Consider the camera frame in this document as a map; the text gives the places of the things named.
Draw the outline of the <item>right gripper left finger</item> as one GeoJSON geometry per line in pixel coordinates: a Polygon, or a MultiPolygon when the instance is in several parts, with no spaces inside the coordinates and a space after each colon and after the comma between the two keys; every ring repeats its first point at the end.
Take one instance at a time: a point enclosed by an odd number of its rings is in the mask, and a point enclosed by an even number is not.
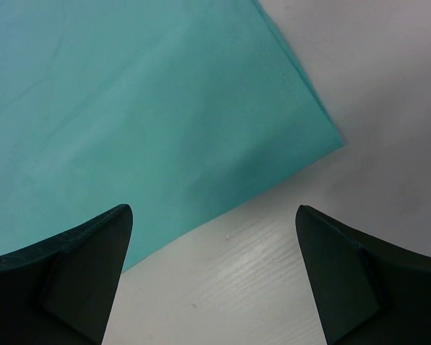
{"type": "Polygon", "coordinates": [[[101,344],[132,233],[118,205],[0,256],[0,344],[101,344]]]}

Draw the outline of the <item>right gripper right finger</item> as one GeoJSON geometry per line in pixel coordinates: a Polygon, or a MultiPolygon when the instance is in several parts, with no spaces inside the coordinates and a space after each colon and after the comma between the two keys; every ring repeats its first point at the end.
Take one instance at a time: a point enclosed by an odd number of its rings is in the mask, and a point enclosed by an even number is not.
{"type": "Polygon", "coordinates": [[[431,344],[431,257],[310,206],[295,226],[327,344],[431,344]]]}

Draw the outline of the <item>mint green t shirt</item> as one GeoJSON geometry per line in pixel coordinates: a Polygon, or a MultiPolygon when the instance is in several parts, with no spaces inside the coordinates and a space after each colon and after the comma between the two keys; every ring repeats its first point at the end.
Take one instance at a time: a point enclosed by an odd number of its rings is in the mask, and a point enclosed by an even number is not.
{"type": "Polygon", "coordinates": [[[0,255],[127,203],[132,267],[342,145],[258,1],[0,1],[0,255]]]}

